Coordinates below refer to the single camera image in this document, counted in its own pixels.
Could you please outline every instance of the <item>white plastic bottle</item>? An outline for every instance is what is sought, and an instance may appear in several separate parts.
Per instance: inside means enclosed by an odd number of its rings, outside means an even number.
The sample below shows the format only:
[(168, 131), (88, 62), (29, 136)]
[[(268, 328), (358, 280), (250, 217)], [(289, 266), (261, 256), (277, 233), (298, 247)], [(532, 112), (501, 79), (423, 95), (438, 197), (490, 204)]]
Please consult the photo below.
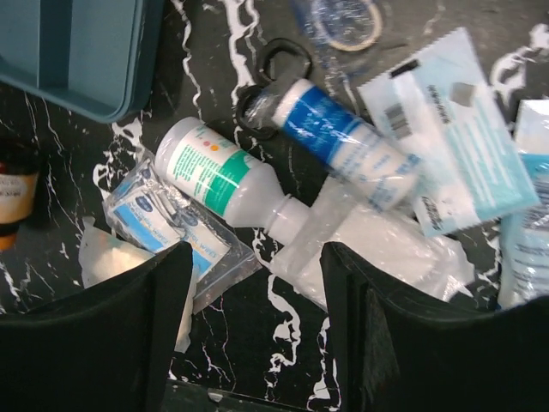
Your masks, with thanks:
[(370, 206), (390, 209), (417, 185), (417, 156), (390, 146), (312, 82), (299, 79), (281, 92), (273, 122), (352, 183)]
[(264, 227), (289, 245), (310, 216), (309, 208), (285, 196), (267, 163), (261, 163), (197, 118), (184, 118), (156, 152), (157, 172), (232, 227)]

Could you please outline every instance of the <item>bandage packet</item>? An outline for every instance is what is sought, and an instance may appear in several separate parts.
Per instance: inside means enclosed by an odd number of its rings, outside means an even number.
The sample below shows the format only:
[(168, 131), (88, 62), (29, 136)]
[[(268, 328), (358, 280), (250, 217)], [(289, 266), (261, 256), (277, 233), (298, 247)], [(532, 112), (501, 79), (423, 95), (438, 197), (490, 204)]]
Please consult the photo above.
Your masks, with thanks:
[(503, 309), (549, 294), (549, 100), (521, 103), (515, 138), (541, 205), (502, 220)]
[(377, 128), (422, 160), (413, 209), (426, 236), (540, 203), (465, 28), (359, 92)]
[(118, 234), (152, 253), (180, 241), (190, 243), (197, 273), (195, 312), (261, 267), (233, 232), (161, 180), (154, 170), (154, 155), (148, 151), (104, 201), (103, 209), (107, 223)]

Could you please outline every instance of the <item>plastic packet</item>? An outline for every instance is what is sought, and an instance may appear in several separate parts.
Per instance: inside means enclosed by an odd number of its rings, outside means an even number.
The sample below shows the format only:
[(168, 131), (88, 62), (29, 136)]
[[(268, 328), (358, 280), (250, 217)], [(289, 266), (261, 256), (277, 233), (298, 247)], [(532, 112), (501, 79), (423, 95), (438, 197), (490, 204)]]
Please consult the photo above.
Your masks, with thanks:
[(293, 0), (292, 4), (329, 79), (366, 72), (371, 48), (384, 29), (383, 7), (377, 1)]
[(539, 203), (465, 28), (359, 87), (375, 125), (422, 160), (413, 201), (427, 236)]
[(311, 151), (331, 174), (376, 210), (396, 206), (417, 185), (419, 158), (403, 154), (362, 118), (289, 70), (246, 112), (248, 123), (276, 126)]
[(320, 257), (325, 242), (341, 242), (384, 272), (443, 301), (474, 281), (474, 267), (459, 242), (428, 239), (417, 222), (380, 214), (357, 203), (345, 185), (328, 178), (312, 206), (317, 215), (271, 262), (271, 271), (326, 310)]
[(516, 144), (541, 205), (502, 219), (503, 309), (549, 294), (549, 100), (521, 103)]
[[(109, 233), (94, 227), (93, 217), (84, 217), (84, 234), (78, 252), (78, 262), (82, 267), (82, 283), (84, 288), (92, 286), (132, 270), (148, 261), (153, 253), (139, 249), (128, 242), (115, 238)], [(193, 273), (187, 301), (175, 351), (185, 353), (190, 345), (190, 327), (192, 323), (193, 297), (196, 291), (196, 275)]]
[(189, 242), (198, 271), (194, 312), (198, 313), (261, 265), (253, 251), (210, 212), (160, 179), (154, 155), (136, 167), (104, 201), (107, 223), (129, 242), (157, 253)]

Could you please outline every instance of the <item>green label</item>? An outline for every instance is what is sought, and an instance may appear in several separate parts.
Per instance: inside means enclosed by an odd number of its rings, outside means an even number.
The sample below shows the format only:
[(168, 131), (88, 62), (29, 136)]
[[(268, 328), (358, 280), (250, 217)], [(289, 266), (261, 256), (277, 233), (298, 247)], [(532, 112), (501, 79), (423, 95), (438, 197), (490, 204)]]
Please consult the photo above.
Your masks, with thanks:
[(220, 216), (225, 214), (232, 194), (238, 189), (245, 174), (250, 171), (245, 161), (247, 157), (250, 156), (239, 150), (225, 162), (211, 181), (204, 204)]

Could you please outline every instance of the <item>sealed sterile packet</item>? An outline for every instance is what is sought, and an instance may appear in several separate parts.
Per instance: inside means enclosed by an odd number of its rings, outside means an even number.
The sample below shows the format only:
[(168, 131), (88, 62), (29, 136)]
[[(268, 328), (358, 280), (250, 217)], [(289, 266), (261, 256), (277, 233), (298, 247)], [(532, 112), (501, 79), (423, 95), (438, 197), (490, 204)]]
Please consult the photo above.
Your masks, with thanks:
[(415, 154), (403, 154), (371, 124), (292, 71), (265, 88), (246, 117), (254, 127), (281, 128), (376, 210), (395, 207), (418, 183)]
[(271, 271), (324, 311), (320, 257), (325, 242), (341, 242), (384, 272), (443, 301), (474, 281), (474, 267), (461, 244), (426, 238), (416, 221), (393, 211), (378, 213), (357, 203), (346, 185), (328, 178), (312, 206), (316, 219), (273, 258)]
[(515, 138), (541, 205), (502, 219), (503, 309), (549, 294), (549, 100), (521, 103)]
[(540, 202), (464, 28), (359, 87), (377, 128), (421, 160), (413, 209), (427, 236)]
[(152, 253), (179, 241), (190, 243), (198, 273), (195, 312), (261, 267), (233, 232), (159, 177), (154, 155), (147, 150), (103, 207), (107, 223), (118, 234)]

